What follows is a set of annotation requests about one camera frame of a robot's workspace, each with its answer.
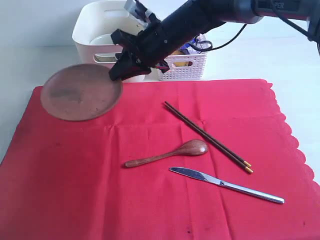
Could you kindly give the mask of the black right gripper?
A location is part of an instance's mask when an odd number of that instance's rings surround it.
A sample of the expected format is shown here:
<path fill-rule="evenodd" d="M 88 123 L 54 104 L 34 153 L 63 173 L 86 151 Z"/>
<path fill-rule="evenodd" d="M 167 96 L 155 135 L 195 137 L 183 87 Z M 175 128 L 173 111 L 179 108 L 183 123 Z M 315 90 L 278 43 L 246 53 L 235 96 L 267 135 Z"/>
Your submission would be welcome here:
<path fill-rule="evenodd" d="M 149 75 L 160 61 L 201 32 L 213 28 L 215 18 L 208 15 L 171 14 L 137 35 L 121 29 L 111 34 L 113 43 L 122 47 L 117 62 L 109 70 L 112 81 Z"/>

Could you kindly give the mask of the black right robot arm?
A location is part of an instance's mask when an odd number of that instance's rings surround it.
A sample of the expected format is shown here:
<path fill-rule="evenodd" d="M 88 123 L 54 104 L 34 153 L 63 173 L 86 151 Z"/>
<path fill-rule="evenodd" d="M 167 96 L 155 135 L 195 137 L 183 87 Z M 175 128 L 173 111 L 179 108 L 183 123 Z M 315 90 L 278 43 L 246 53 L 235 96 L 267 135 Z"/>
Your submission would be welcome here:
<path fill-rule="evenodd" d="M 111 34 L 112 42 L 123 48 L 109 71 L 113 81 L 148 75 L 152 68 L 167 72 L 167 56 L 227 22 L 248 25 L 263 17 L 277 17 L 309 41 L 320 42 L 318 0 L 188 0 L 163 20 L 138 0 L 126 1 L 124 8 L 146 23 L 146 28 L 137 35 L 120 29 Z"/>

